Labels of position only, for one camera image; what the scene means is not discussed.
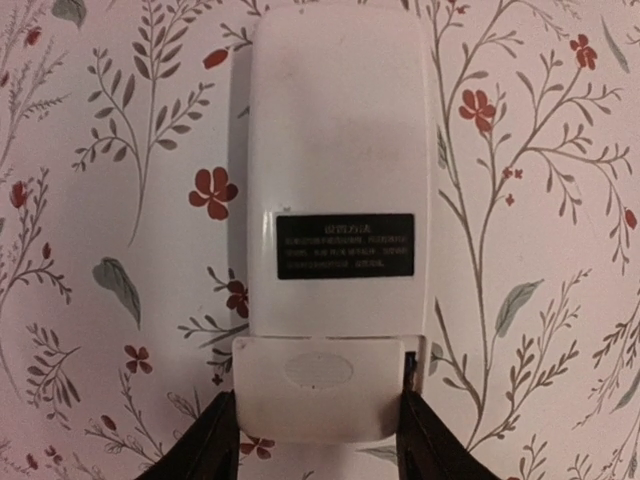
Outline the white battery cover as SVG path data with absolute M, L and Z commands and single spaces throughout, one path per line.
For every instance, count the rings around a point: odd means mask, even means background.
M 240 337 L 232 356 L 237 419 L 249 436 L 343 444 L 397 430 L 405 358 L 397 339 Z

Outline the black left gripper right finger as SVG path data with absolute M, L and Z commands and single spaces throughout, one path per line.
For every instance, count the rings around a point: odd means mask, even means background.
M 396 433 L 399 478 L 403 480 L 498 480 L 470 454 L 415 391 L 400 399 Z

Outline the white remote control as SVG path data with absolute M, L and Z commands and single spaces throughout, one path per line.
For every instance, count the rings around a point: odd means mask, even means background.
M 398 9 L 289 6 L 257 23 L 238 393 L 391 388 L 423 363 L 427 60 L 418 20 Z

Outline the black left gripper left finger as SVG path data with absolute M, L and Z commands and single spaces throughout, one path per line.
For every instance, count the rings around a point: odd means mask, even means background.
M 239 454 L 235 394 L 221 392 L 139 480 L 236 480 Z

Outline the dark purple AAA battery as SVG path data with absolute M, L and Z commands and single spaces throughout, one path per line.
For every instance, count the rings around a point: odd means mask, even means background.
M 415 378 L 418 370 L 417 353 L 414 351 L 405 353 L 403 388 L 412 391 L 415 389 Z

